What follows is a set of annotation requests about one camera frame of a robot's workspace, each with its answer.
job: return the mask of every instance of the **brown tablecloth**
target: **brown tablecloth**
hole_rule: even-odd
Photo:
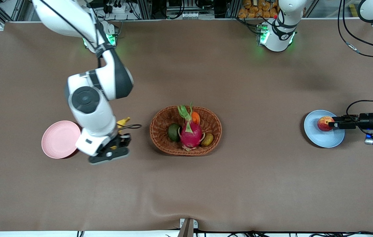
[[[373,42],[369,24],[348,25]],[[55,160],[43,154],[43,132],[74,120],[66,78],[96,59],[81,39],[40,23],[0,32],[0,231],[168,229],[184,217],[207,231],[373,231],[373,146],[356,130],[333,149],[302,133],[310,111],[341,115],[373,99],[373,58],[348,49],[336,21],[302,20],[281,53],[257,47],[236,21],[133,22],[117,52],[135,88],[112,108],[144,125],[131,131],[131,156]],[[219,116],[221,142],[208,156],[162,154],[149,138],[152,117],[190,101]],[[373,103],[351,112],[373,112]]]

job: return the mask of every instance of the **dragon fruit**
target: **dragon fruit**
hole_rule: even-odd
[[[183,144],[182,147],[187,151],[198,148],[200,142],[202,141],[202,138],[205,137],[205,135],[202,135],[200,124],[196,124],[192,121],[192,104],[190,105],[190,108],[191,112],[188,113],[184,105],[177,107],[180,116],[185,119],[182,131],[179,132],[179,128],[178,132],[180,136],[180,141]]]

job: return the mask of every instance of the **red apple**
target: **red apple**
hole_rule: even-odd
[[[318,123],[317,123],[317,126],[318,126],[319,130],[321,130],[323,132],[328,132],[331,129],[333,129],[332,127],[328,126],[329,122],[334,122],[333,118],[330,117],[330,116],[324,116],[324,117],[320,118],[318,120]]]

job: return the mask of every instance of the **wicker basket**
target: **wicker basket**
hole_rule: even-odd
[[[203,107],[193,106],[192,110],[197,112],[201,118],[201,130],[211,133],[214,136],[212,144],[208,147],[198,147],[195,150],[186,151],[182,148],[181,142],[173,142],[167,136],[167,129],[173,123],[183,125],[183,118],[180,117],[177,106],[169,106],[159,111],[150,124],[150,137],[153,143],[161,151],[179,156],[201,156],[212,151],[220,141],[221,123],[216,114]]]

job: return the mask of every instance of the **green avocado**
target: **green avocado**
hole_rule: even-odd
[[[180,141],[179,134],[177,133],[177,130],[180,128],[180,126],[176,123],[169,126],[167,129],[167,136],[174,142]]]

